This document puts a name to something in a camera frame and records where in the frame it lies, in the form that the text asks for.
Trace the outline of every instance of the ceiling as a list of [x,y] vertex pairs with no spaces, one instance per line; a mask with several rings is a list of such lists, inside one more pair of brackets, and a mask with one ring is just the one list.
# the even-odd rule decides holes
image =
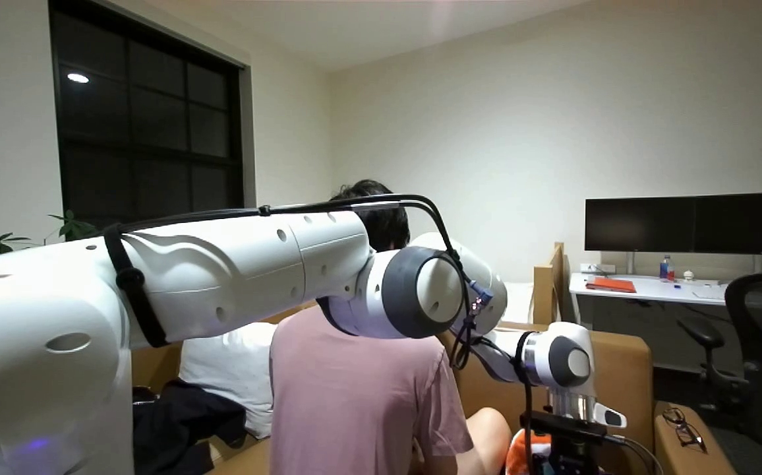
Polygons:
[[516,24],[585,0],[194,0],[327,68]]

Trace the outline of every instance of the wall outlet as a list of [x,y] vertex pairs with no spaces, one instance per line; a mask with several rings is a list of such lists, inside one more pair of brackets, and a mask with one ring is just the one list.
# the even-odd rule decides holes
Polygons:
[[582,275],[614,275],[616,266],[614,263],[579,263]]

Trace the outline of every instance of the white desk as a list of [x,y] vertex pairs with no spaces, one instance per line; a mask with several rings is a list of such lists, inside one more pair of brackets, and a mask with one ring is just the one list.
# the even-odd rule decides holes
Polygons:
[[611,275],[614,280],[629,280],[636,292],[616,289],[589,289],[587,281],[595,275],[568,275],[568,299],[575,321],[582,321],[579,296],[589,299],[625,299],[625,301],[669,301],[669,304],[690,304],[690,305],[724,305],[724,287],[716,280],[661,280],[651,275]]

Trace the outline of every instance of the window pane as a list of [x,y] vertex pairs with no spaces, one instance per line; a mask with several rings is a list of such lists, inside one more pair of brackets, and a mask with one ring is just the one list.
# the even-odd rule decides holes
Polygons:
[[92,78],[87,85],[62,82],[61,134],[83,139],[127,139],[127,86]]
[[132,82],[183,94],[183,64],[168,52],[132,41]]
[[132,175],[127,156],[90,147],[66,147],[66,208],[77,213],[123,213]]
[[136,161],[136,205],[144,217],[179,213],[189,208],[183,163]]
[[191,152],[228,159],[226,114],[189,105]]
[[187,150],[183,103],[177,98],[133,90],[133,143]]
[[226,168],[191,168],[191,208],[226,208],[228,175]]
[[83,68],[81,74],[123,76],[123,40],[114,32],[62,16],[62,74]]
[[226,76],[189,64],[189,101],[226,107]]

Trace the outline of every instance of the dark hair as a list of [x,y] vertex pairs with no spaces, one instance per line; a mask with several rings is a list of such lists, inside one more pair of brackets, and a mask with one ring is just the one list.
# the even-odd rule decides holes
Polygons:
[[[364,196],[389,196],[392,189],[376,179],[357,179],[349,188],[342,188],[330,201],[348,201]],[[380,208],[380,210],[356,210],[361,223],[368,233],[375,251],[404,248],[409,242],[409,218],[404,208]]]

